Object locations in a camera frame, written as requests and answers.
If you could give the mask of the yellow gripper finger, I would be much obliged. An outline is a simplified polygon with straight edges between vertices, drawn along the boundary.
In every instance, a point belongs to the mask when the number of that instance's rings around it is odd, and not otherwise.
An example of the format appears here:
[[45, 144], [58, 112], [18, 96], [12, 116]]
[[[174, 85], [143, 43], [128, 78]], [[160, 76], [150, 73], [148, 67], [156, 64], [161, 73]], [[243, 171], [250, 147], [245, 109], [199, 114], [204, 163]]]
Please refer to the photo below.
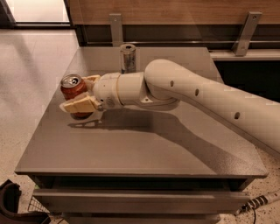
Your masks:
[[99, 74], [85, 76], [82, 79], [85, 81], [87, 90], [91, 91], [95, 85], [95, 83], [101, 78]]
[[102, 104], [89, 92], [81, 93], [59, 105], [66, 113], [90, 113], [103, 110]]

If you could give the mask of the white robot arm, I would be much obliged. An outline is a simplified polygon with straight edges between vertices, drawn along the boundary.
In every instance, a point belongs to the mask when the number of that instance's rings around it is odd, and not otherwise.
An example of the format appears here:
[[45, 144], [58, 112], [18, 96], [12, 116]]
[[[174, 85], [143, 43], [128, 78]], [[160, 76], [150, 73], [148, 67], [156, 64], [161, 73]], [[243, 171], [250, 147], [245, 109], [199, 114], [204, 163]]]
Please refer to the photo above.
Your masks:
[[200, 76], [167, 59], [138, 73], [82, 78], [87, 91], [59, 105], [66, 113], [138, 106], [172, 110], [186, 102], [273, 156], [280, 154], [280, 103]]

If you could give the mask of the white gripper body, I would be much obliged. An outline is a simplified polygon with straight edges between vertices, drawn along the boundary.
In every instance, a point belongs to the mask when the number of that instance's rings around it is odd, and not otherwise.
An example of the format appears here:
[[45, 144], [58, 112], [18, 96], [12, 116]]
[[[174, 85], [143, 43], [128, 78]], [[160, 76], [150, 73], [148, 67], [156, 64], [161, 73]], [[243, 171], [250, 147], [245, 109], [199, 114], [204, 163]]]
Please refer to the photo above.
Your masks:
[[106, 73], [94, 84], [94, 97], [104, 109], [119, 109], [121, 103], [117, 93], [119, 73]]

